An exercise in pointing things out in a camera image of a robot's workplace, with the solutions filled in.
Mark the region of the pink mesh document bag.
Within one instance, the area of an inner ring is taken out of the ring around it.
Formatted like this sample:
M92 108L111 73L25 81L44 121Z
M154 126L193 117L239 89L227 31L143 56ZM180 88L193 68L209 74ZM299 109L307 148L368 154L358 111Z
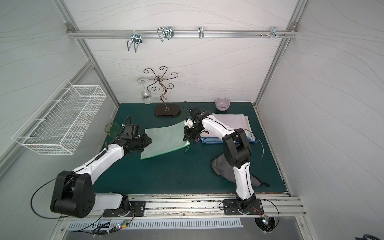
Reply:
M213 114L211 118L216 118L217 121L227 126L227 129L247 129L251 131L249 119L243 114L231 115L231 114ZM214 133L208 131L208 133L202 132L201 138L204 143L222 143L222 138L218 137Z

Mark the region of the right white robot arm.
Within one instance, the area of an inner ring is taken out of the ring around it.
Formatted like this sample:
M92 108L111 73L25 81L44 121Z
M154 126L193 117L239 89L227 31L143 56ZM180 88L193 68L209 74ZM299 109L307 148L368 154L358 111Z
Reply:
M214 117L187 119L184 124L185 140L196 138L204 131L222 138L225 160L234 171L236 199L243 207L253 204L256 196L250 175L252 150L245 131L243 129L232 130Z

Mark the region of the green mesh document bag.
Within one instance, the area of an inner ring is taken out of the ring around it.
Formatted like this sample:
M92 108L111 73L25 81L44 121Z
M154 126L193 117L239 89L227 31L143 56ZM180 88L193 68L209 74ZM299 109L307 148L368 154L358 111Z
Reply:
M162 128L145 129L145 134L152 143L141 153L141 160L188 148L190 142L184 140L184 121Z

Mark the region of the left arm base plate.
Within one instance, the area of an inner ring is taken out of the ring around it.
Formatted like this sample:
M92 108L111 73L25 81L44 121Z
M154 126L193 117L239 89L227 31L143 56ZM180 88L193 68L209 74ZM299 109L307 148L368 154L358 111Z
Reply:
M128 217L143 217L145 214L146 201L130 201L127 210L105 210L104 218L128 218Z

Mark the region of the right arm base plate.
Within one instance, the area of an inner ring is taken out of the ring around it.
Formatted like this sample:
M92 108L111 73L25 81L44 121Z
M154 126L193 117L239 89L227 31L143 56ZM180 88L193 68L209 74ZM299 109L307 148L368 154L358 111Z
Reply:
M264 208L261 199L251 199L248 203L241 203L235 199L223 200L224 215L241 216L241 215L264 215Z

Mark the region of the clear blue-zip document bag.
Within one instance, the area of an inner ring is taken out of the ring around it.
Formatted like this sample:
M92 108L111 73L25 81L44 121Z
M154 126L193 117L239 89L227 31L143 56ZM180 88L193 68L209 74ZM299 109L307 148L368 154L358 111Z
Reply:
M212 114L211 116L206 117L205 119L210 118L214 119L216 121L221 122L223 125L227 126L227 129L247 129L252 132L249 119L247 116L244 116L243 114L239 115L231 115L231 114ZM208 133L202 132L201 137L202 138L219 138L222 139L222 137L216 135L214 132L210 131L206 128L206 131ZM251 139L252 136L248 131L245 131L248 139Z

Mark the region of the white mesh document bag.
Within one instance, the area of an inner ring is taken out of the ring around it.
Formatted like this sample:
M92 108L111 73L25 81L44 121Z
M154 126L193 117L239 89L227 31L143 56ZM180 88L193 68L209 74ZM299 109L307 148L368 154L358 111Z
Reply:
M219 138L201 138L201 141L202 141L202 143L208 144L208 145L222 144L223 143L222 139L219 139ZM258 140L249 139L250 144L256 144L259 142L260 141L258 141Z

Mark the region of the grey microfibre cloth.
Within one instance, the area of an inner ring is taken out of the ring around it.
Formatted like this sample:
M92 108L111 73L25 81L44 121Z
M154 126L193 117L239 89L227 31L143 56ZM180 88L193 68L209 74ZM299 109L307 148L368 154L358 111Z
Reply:
M211 167L213 172L226 180L235 183L235 173L233 167L226 161L224 154L221 154L217 158L211 161ZM250 174L251 183L253 187L270 187L270 184L263 182L258 177Z

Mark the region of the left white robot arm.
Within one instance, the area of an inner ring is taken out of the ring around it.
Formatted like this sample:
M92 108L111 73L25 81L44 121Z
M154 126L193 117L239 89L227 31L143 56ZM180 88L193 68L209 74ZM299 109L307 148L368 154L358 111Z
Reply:
M115 162L129 153L141 153L152 143L147 135L115 140L91 160L72 171L62 171L55 180L50 210L53 213L84 218L91 212L114 211L125 216L131 204L127 194L96 193L96 180Z

